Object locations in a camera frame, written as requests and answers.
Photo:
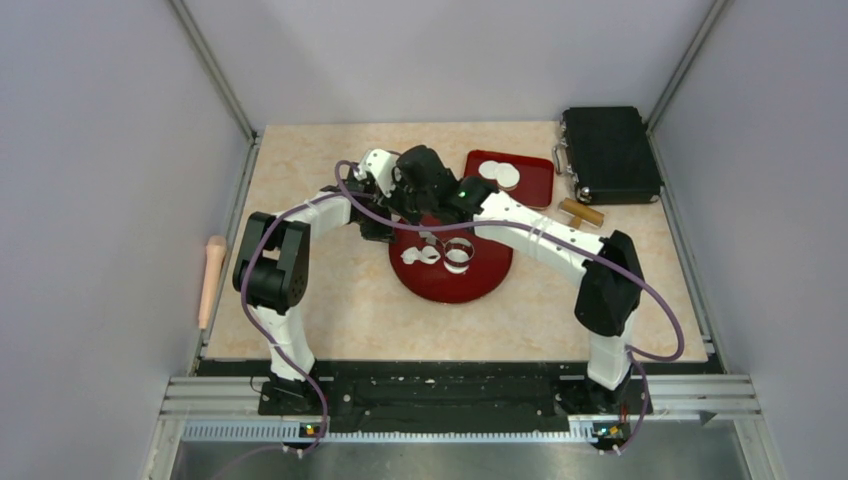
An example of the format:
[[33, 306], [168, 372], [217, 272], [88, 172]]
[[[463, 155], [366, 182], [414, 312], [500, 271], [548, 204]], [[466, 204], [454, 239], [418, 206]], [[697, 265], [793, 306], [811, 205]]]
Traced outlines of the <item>round red tray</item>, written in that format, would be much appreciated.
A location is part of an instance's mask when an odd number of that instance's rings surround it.
[[415, 263], [406, 265], [401, 254], [409, 247], [423, 247], [419, 237], [422, 231], [396, 229], [397, 239], [389, 244], [388, 256], [398, 280], [412, 293], [426, 300], [462, 304], [477, 300], [495, 290], [506, 278], [513, 261], [513, 250], [491, 240], [475, 236], [468, 230], [432, 231], [442, 244], [460, 237], [469, 240], [475, 254], [469, 269], [464, 274], [449, 273], [442, 257], [433, 265]]

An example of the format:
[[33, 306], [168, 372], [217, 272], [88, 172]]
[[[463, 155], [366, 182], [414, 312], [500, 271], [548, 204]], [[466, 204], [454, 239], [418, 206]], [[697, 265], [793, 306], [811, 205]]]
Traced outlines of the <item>wooden roller tool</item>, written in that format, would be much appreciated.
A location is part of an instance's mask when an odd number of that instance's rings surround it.
[[587, 205], [580, 203], [571, 198], [565, 198], [560, 204], [559, 209], [570, 216], [567, 225], [577, 229], [583, 223], [600, 228], [604, 224], [605, 215]]

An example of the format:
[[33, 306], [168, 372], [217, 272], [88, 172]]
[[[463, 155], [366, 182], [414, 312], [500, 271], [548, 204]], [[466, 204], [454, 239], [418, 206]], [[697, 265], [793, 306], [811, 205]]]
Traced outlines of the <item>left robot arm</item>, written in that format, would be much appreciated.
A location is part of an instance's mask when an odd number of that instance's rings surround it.
[[297, 413], [314, 410], [321, 398], [320, 386], [307, 377], [315, 356], [299, 307], [309, 281], [311, 242], [351, 223], [367, 241], [396, 241], [391, 227], [360, 212], [334, 187], [283, 213], [254, 212], [243, 232], [232, 283], [271, 352], [268, 394], [282, 397]]

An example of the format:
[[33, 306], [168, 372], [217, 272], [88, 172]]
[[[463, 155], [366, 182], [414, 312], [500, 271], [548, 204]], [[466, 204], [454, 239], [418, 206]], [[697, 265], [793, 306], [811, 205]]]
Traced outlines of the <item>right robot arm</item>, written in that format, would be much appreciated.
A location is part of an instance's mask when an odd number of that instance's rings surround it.
[[379, 203], [411, 226], [425, 216], [433, 232], [466, 230], [475, 237], [528, 255], [572, 281], [576, 320], [589, 333], [586, 397], [612, 412], [627, 397], [633, 371], [631, 323], [645, 291], [633, 240], [614, 231], [581, 232], [526, 207], [479, 177], [457, 178], [431, 148], [389, 152], [375, 172]]

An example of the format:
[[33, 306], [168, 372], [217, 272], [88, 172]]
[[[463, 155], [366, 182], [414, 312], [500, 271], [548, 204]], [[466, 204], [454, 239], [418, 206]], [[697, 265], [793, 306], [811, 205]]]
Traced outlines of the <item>metal ring cutter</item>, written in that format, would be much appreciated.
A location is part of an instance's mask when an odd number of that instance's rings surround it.
[[460, 237], [455, 237], [443, 243], [443, 263], [446, 259], [457, 263], [467, 263], [470, 267], [475, 254], [473, 244]]

